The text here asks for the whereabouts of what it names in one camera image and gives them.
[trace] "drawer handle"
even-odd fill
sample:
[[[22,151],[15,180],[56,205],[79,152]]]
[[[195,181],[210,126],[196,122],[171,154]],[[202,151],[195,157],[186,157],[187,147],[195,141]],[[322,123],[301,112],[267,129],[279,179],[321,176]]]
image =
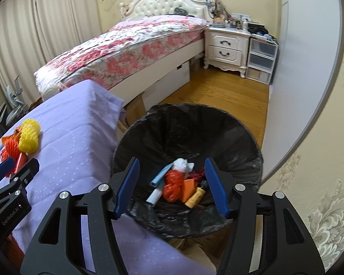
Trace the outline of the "drawer handle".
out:
[[[224,56],[224,57],[226,57],[226,56],[229,56],[229,53],[227,53],[227,54],[225,54],[225,55],[223,55],[223,53],[222,52],[219,52],[222,56]]]
[[[226,40],[221,41],[220,44],[223,44],[224,42],[228,43],[228,45],[231,45],[231,43]]]

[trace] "lavender cloth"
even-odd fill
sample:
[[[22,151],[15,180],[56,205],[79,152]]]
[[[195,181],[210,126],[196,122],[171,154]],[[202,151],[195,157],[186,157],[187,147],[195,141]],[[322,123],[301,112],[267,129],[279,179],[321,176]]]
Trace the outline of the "lavender cloth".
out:
[[[122,100],[97,83],[80,82],[46,101],[24,119],[41,125],[39,172],[27,186],[31,212],[14,229],[13,236],[25,252],[42,218],[61,191],[72,195],[91,191],[110,178],[110,158],[116,147],[116,127]],[[0,188],[9,179],[0,182]],[[87,268],[94,271],[86,216],[82,238]],[[140,227],[128,216],[113,222],[116,239],[129,274],[212,274],[176,249]]]

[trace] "white headboard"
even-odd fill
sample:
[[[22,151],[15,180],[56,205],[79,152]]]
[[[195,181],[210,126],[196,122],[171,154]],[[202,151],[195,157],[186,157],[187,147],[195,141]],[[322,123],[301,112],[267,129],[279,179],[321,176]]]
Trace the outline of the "white headboard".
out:
[[[189,15],[213,21],[208,13],[206,0],[134,0],[128,9],[124,3],[120,3],[120,14],[125,21],[136,16],[173,14],[176,7],[183,8]]]

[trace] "floral mattress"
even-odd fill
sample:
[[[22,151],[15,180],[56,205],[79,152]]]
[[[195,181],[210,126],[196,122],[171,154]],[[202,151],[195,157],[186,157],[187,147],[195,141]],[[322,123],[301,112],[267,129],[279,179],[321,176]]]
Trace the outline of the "floral mattress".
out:
[[[121,22],[105,34],[57,56],[34,75],[39,92],[94,80],[109,90],[162,57],[202,38],[207,22],[162,15]]]

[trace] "curtain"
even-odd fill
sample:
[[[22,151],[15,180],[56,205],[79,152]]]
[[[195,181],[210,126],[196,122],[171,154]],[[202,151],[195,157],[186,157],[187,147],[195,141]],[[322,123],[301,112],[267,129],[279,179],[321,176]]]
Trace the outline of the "curtain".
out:
[[[39,99],[33,73],[46,64],[33,15],[34,0],[4,0],[0,4],[0,85],[15,91],[19,76],[26,103]]]
[[[101,34],[96,0],[3,0],[0,4],[0,84],[23,98],[40,97],[34,72],[63,52]]]

